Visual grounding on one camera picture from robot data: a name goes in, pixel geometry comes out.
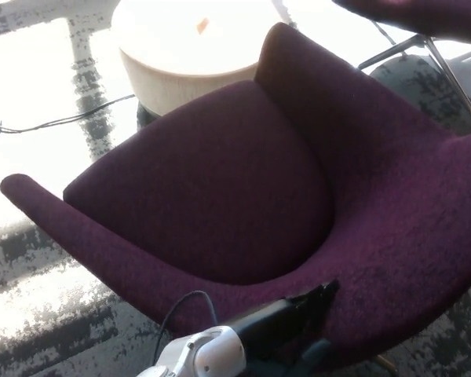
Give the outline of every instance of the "power cord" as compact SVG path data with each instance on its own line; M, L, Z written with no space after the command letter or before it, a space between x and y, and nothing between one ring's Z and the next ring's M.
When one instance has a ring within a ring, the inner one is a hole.
M95 107L95 108L93 108L93 109L91 109L87 112L83 112L82 114L77 114L77 115L69 116L67 118L53 120L51 122L43 123L39 126L35 126L35 127L32 127L32 128L26 128L24 130L14 130L12 128L7 128L7 127L2 126L2 123L0 123L0 134L22 134L24 132L31 132L31 131L41 130L41 129L49 128L49 127L53 127L53 126L60 126L62 124L77 122L79 120L87 118L87 117L103 110L104 108L107 108L108 106L116 104L117 102L129 100L130 98L134 98L134 97L135 97L134 94L129 94L127 96L117 98L116 100L105 102L104 104L101 104L101 105L99 105L99 106L97 106L97 107Z
M160 341L161 341L162 337L164 336L164 333L166 332L167 323L169 322L169 320L171 319L173 314L176 312L176 310L178 309L178 307L182 303L184 303L186 300L188 300L192 296L196 296L196 295L204 296L204 298L207 301L207 305L209 306L209 309L210 309L211 319L213 320L213 326L218 325L217 312L214 308L214 304L213 304L213 301L211 300L211 297L205 291L192 291L190 293L187 293L185 296L180 298L176 302L176 304L173 305L173 307L170 309L168 314L166 314L166 316L164 317L164 321L160 325L159 336L157 337L157 340L155 341L155 350L154 350L154 356L153 356L153 359L152 359L152 365L157 364L157 360L159 359Z

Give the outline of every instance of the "chair leg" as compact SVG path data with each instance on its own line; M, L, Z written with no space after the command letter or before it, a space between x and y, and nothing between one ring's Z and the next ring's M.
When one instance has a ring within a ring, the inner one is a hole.
M383 53L375 55L371 59L364 61L358 66L358 68L363 70L365 68L370 67L371 65L377 64L385 59L388 59L396 55L397 53L402 53L405 50L410 49L411 47L422 46L423 43L424 41L421 35L414 35L413 37L407 39L406 41L400 42L397 45L394 45L393 47L389 47Z
M391 361L387 360L385 357L382 355L377 355L372 359L374 363L376 363L379 367L383 368L386 370L390 375L393 376L398 376L398 369L394 363Z
M461 101L464 103L469 113L471 114L471 100L467 96L466 92L464 92L464 89L462 88L461 84L459 84L457 78L454 75L454 72L452 72L452 70L450 69L450 66L448 65L447 61L441 56L440 51L438 51L436 45L434 44L433 39L426 37L424 39L424 43L429 49L431 56L433 57L435 62L438 63L440 68L443 70L445 76L447 76L449 83L452 85L455 92L457 93L457 95L459 96L459 98L461 99Z

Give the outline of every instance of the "chair armrest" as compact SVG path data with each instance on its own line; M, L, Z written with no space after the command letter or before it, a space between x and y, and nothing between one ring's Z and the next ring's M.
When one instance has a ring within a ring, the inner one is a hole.
M206 281L142 251L26 175L8 176L2 181L0 189L16 207L91 273L154 320L161 321L173 304L192 288L208 290L213 300L220 300L226 293L220 289L219 297L217 292L210 290L211 285ZM172 320L170 329L184 330L183 320L181 317Z

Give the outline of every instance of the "white side table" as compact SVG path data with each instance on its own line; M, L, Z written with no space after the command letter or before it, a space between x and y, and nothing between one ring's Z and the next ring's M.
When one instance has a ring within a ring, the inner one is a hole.
M265 36L281 20L272 0L121 0L111 23L137 99L165 115L252 79Z

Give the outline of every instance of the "purple chair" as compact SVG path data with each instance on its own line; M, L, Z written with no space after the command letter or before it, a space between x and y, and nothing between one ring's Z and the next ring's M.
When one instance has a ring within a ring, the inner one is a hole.
M21 174L2 191L158 322L192 290L227 320L338 278L320 333L295 344L328 338L328 369L417 334L471 287L471 135L442 130L285 24L254 82L156 120L64 200ZM199 300L169 329L210 325Z
M368 68L414 46L427 47L465 107L471 113L471 100L464 92L434 41L437 38L471 43L471 0L333 0L348 11L375 23L391 24L417 35L363 62Z

